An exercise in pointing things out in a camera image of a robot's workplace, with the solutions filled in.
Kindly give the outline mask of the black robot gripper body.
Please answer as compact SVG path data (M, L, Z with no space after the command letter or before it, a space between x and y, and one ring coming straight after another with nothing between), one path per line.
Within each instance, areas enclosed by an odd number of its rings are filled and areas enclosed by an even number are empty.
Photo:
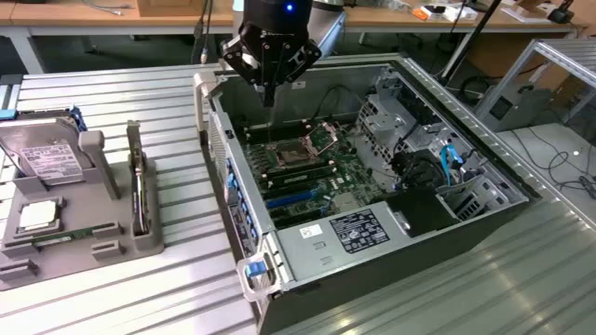
M244 1L240 40L247 47L260 47L261 37L280 39L275 44L288 43L292 47L308 42L307 25L311 18L312 1Z

